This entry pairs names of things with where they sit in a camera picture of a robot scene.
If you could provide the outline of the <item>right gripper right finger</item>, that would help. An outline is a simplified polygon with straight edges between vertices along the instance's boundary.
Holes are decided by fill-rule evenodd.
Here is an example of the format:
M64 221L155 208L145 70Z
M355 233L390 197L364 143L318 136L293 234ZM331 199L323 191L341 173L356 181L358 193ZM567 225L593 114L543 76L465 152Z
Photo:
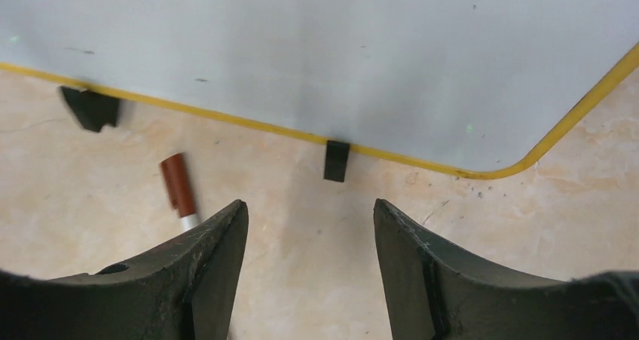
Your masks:
M638 274L569 281L516 271L374 208L375 245L394 339L636 339Z

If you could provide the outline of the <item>brown marker cap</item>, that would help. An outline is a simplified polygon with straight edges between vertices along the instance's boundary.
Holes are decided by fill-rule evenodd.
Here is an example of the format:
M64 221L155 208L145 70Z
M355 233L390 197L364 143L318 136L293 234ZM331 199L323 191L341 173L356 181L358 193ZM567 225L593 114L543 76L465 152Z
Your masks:
M160 162L161 174L171 207L180 218L197 213L195 196L183 153L174 154Z

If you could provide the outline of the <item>yellow framed whiteboard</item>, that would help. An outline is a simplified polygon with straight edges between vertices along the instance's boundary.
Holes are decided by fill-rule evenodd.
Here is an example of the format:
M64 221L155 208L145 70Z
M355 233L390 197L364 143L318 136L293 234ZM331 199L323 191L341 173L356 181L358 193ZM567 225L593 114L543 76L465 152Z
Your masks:
M1 67L473 179L638 65L638 0L1 0Z

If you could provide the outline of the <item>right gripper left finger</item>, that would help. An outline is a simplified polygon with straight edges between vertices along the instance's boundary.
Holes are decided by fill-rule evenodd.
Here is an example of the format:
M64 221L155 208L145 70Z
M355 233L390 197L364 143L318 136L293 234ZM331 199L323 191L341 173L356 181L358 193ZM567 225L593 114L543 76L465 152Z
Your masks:
M233 201L204 223L96 274L1 273L3 339L226 339L248 233Z

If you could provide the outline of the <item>white marker pen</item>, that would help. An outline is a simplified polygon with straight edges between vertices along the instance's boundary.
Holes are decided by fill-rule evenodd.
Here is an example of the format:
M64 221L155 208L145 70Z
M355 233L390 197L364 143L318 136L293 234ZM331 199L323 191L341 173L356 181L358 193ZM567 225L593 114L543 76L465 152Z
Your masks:
M190 231L197 227L201 223L200 217L197 213L183 216L180 218L180 224L183 232Z

